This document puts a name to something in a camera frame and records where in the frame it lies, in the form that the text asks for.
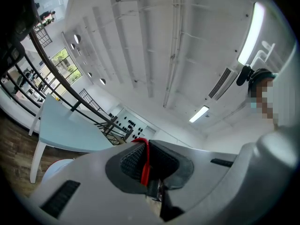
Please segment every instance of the air conditioning vent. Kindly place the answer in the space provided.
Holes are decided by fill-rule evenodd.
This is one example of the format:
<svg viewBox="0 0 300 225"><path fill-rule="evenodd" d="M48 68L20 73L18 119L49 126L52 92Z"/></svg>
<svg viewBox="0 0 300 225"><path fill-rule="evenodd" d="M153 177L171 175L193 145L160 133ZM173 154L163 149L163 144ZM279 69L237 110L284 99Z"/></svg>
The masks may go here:
<svg viewBox="0 0 300 225"><path fill-rule="evenodd" d="M218 100L233 83L237 75L237 72L226 68L223 75L208 96L214 100Z"/></svg>

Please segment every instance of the light blue table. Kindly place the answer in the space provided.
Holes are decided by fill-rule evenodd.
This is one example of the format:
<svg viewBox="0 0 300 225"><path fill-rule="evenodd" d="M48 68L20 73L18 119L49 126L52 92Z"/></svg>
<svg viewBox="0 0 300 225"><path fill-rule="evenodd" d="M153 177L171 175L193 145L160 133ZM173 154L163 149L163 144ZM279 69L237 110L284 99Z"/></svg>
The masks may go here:
<svg viewBox="0 0 300 225"><path fill-rule="evenodd" d="M38 166L46 145L86 153L113 146L95 125L82 118L77 112L67 109L50 94L47 94L37 113L29 135L32 135L39 116L41 117L39 141L31 164L31 183L36 182Z"/></svg>

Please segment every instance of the red strap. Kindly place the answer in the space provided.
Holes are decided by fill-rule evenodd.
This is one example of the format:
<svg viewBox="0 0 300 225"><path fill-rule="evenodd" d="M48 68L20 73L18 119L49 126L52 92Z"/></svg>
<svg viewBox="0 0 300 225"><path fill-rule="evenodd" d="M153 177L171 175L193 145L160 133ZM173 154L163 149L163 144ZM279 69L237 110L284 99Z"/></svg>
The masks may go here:
<svg viewBox="0 0 300 225"><path fill-rule="evenodd" d="M145 163L145 166L142 170L142 178L141 178L141 183L143 185L148 185L148 180L149 180L149 173L150 173L150 164L149 164L149 142L146 138L136 138L132 140L131 142L145 142L146 144L146 149L147 149L147 161Z"/></svg>

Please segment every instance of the dark wood floor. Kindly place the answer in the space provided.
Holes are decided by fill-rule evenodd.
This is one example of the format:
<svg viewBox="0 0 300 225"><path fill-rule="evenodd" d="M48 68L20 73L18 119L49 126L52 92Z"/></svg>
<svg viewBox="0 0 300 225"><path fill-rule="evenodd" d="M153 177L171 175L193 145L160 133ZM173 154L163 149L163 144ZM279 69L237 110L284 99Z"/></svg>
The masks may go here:
<svg viewBox="0 0 300 225"><path fill-rule="evenodd" d="M29 136L28 131L14 124L0 110L0 166L12 189L25 196L29 196L39 185L52 163L83 155L46 146L38 168L37 182L31 184L30 168L37 142L37 136Z"/></svg>

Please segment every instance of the white table leg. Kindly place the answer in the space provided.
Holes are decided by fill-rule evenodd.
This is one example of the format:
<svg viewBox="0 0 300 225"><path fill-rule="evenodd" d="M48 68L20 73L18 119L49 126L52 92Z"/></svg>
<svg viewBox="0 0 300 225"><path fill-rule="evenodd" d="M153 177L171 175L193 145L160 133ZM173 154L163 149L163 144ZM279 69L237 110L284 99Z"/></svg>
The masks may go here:
<svg viewBox="0 0 300 225"><path fill-rule="evenodd" d="M43 143L41 141L38 141L38 143L37 143L37 147L34 152L33 160L31 163L31 170L30 170L30 182L31 183L36 183L39 162L41 161L41 158L42 158L42 155L43 155L46 145L47 145L46 143Z"/></svg>
<svg viewBox="0 0 300 225"><path fill-rule="evenodd" d="M37 112L37 114L36 114L36 116L35 116L35 118L34 118L34 120L33 120L33 123L32 123L32 125L31 125L31 128L30 128L29 133L28 133L29 136L31 136L32 133L33 133L33 129L35 128L36 123L38 122L38 118L40 117L40 115L41 115L41 113L42 113L43 106L44 106L44 103L43 103L43 104L41 105L41 107L39 108L39 111Z"/></svg>

